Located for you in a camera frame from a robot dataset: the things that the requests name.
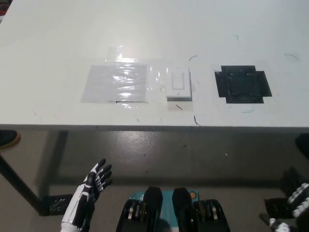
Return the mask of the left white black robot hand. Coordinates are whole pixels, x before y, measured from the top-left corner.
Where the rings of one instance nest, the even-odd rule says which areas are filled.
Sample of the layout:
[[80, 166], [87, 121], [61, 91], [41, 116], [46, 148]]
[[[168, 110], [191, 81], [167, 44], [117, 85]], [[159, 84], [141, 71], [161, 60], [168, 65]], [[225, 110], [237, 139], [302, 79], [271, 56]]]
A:
[[110, 164], [102, 159], [77, 187], [61, 221], [61, 232], [87, 232], [95, 203], [104, 189], [112, 183]]

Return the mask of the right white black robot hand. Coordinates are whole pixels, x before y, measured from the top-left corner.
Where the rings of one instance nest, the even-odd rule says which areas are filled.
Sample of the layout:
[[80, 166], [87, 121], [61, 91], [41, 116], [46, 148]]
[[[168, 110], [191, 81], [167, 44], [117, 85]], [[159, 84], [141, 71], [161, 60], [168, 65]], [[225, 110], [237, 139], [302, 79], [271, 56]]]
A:
[[284, 198], [265, 199], [266, 213], [259, 218], [272, 232], [307, 232], [309, 230], [309, 181], [296, 168], [284, 171], [280, 179]]

